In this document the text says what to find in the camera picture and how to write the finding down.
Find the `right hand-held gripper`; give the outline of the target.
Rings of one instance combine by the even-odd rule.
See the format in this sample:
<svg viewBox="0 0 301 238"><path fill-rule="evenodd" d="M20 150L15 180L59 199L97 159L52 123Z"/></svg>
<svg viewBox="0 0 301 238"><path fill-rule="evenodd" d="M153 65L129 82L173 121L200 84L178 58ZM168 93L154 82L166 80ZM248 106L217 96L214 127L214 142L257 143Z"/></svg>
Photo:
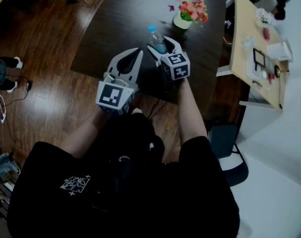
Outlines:
<svg viewBox="0 0 301 238"><path fill-rule="evenodd" d="M147 45L147 50L156 61L161 71L171 80L179 80L190 76L190 60L181 45L174 39L164 36L163 41L167 51L160 53L152 45Z"/></svg>

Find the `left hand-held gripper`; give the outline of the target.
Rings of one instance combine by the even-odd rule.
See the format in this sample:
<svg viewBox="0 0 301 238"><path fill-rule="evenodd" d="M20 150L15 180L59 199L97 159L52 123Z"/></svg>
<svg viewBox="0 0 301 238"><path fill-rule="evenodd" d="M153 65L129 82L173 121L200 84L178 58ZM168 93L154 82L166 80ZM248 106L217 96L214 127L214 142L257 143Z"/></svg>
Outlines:
<svg viewBox="0 0 301 238"><path fill-rule="evenodd" d="M123 115L129 111L136 92L143 50L132 48L116 55L110 62L103 81L99 82L96 104L104 111Z"/></svg>

